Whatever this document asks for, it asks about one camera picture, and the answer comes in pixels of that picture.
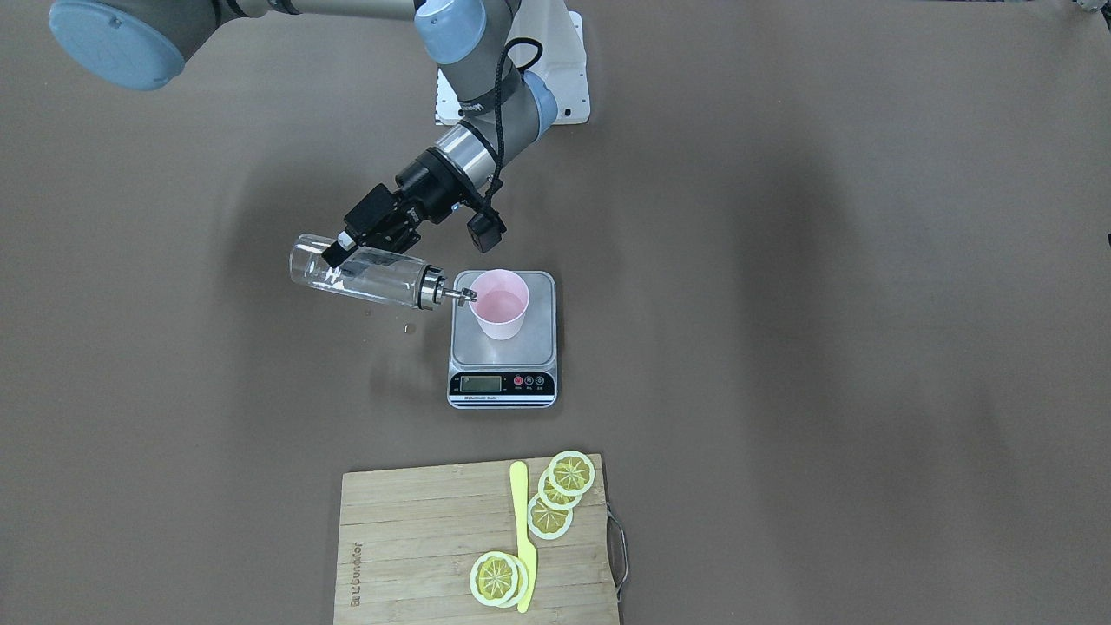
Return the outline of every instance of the bottle spout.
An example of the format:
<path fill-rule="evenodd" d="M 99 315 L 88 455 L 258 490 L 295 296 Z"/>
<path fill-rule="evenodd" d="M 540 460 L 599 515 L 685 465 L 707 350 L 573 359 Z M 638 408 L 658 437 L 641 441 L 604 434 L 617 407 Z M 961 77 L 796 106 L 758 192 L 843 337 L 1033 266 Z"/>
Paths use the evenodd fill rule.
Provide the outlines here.
<path fill-rule="evenodd" d="M 443 295 L 454 298 L 456 305 L 462 305 L 464 301 L 476 301 L 479 298 L 478 293 L 471 289 L 443 289 Z"/>

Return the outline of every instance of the pink liquid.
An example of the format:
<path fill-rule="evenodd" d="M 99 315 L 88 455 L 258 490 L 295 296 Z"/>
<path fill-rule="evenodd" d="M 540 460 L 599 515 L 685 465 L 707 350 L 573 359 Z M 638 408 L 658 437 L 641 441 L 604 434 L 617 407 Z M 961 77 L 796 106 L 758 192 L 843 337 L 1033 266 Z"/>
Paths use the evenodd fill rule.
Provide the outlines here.
<path fill-rule="evenodd" d="M 474 314 L 491 324 L 512 322 L 522 310 L 521 298 L 506 290 L 490 291 L 474 302 Z"/>

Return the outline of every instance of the digital kitchen scale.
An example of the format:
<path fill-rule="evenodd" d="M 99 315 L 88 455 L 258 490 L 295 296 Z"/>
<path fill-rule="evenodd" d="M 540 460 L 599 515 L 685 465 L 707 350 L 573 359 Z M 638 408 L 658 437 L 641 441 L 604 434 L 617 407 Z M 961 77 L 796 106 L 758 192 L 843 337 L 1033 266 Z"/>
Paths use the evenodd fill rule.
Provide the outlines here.
<path fill-rule="evenodd" d="M 454 288 L 470 288 L 481 273 L 459 273 Z M 470 305 L 451 309 L 448 403 L 456 409 L 547 409 L 556 403 L 556 280 L 546 271 L 517 274 L 529 286 L 529 308 L 513 339 L 488 337 Z"/>

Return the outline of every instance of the blue joint cap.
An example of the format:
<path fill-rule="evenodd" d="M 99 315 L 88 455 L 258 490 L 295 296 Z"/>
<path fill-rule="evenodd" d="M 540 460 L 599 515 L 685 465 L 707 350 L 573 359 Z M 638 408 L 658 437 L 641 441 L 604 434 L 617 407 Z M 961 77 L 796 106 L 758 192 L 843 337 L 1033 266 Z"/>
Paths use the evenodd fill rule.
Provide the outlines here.
<path fill-rule="evenodd" d="M 58 0 L 50 8 L 50 31 L 84 69 L 128 89 L 158 89 L 186 68 L 164 34 L 100 2 Z"/>
<path fill-rule="evenodd" d="M 524 72 L 524 83 L 529 85 L 532 99 L 537 102 L 537 114 L 540 115 L 540 130 L 537 132 L 537 139 L 540 139 L 556 122 L 556 117 L 559 115 L 559 105 L 556 103 L 556 95 L 539 75 L 531 71 Z"/>
<path fill-rule="evenodd" d="M 441 65 L 457 63 L 482 40 L 486 6 L 482 0 L 428 0 L 413 18 L 428 56 Z"/>

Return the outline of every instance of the cutting board handle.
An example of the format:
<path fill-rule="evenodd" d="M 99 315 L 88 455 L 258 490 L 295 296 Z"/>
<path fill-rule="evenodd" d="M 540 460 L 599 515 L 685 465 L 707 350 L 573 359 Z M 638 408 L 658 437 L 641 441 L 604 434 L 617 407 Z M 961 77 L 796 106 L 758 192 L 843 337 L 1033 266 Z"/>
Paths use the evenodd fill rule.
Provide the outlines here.
<path fill-rule="evenodd" d="M 624 526 L 621 525 L 621 520 L 619 520 L 617 517 L 617 515 L 613 514 L 613 506 L 611 506 L 609 502 L 605 502 L 605 516 L 609 517 L 607 520 L 607 524 L 605 524 L 607 530 L 609 530 L 610 527 L 615 527 L 617 528 L 617 536 L 618 536 L 618 540 L 620 541 L 620 546 L 621 546 L 621 552 L 620 552 L 620 555 L 621 555 L 621 578 L 618 579 L 617 575 L 613 576 L 613 584 L 618 587 L 618 603 L 621 603 L 621 591 L 624 588 L 625 582 L 629 581 L 629 542 L 625 540 Z M 605 535 L 605 543 L 607 543 L 607 545 L 610 544 L 610 536 L 612 536 L 612 535 L 613 535 L 613 533 L 607 532 L 607 535 Z M 612 572 L 613 571 L 613 550 L 611 548 L 609 551 L 610 551 L 610 572 Z"/>

